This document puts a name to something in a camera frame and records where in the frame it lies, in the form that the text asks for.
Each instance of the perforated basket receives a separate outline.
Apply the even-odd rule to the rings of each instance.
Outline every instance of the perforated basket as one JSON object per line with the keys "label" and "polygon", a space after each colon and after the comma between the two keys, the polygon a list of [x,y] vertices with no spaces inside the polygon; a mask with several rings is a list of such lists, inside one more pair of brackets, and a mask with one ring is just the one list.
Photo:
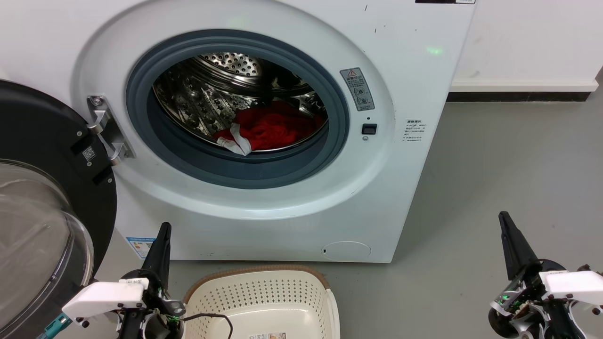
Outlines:
{"label": "perforated basket", "polygon": [[[339,314],[327,280],[301,265],[216,273],[185,295],[186,315],[217,313],[233,339],[339,339]],[[223,318],[186,322],[186,339],[227,339]]]}

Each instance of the concrete floor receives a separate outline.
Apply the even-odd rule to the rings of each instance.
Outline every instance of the concrete floor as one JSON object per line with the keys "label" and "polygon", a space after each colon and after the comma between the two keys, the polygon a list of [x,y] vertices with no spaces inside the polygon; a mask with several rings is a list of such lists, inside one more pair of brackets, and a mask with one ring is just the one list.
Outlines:
{"label": "concrete floor", "polygon": [[[586,103],[446,104],[393,262],[308,263],[332,286],[341,337],[497,338],[487,313],[507,285],[501,210],[539,257],[603,270],[602,135],[603,89]],[[175,261],[169,291],[181,298],[207,274],[258,264]],[[139,266],[116,231],[97,276]],[[577,308],[589,339],[603,338],[603,318]],[[87,331],[116,337],[103,318]]]}

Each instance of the baseboard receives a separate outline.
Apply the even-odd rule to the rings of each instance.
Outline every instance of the baseboard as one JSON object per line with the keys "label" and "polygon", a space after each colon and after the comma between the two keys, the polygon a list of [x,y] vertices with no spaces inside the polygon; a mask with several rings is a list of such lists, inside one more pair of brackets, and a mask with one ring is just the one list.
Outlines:
{"label": "baseboard", "polygon": [[451,92],[594,92],[599,83],[593,81],[563,83],[479,82],[455,80]]}
{"label": "baseboard", "polygon": [[599,84],[589,83],[478,83],[455,81],[448,102],[586,101]]}

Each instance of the open door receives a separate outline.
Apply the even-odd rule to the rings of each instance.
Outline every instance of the open door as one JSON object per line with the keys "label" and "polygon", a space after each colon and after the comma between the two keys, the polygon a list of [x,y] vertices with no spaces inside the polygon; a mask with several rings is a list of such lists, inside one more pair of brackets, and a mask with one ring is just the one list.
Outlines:
{"label": "open door", "polygon": [[86,121],[0,80],[0,338],[36,338],[88,284],[116,209],[111,161]]}

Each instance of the green led light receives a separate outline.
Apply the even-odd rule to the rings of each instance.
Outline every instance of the green led light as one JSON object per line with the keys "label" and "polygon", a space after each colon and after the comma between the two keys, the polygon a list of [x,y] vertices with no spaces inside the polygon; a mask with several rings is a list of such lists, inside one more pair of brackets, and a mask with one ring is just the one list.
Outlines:
{"label": "green led light", "polygon": [[444,50],[441,48],[427,47],[427,52],[429,54],[438,55],[438,54],[442,54],[444,52]]}

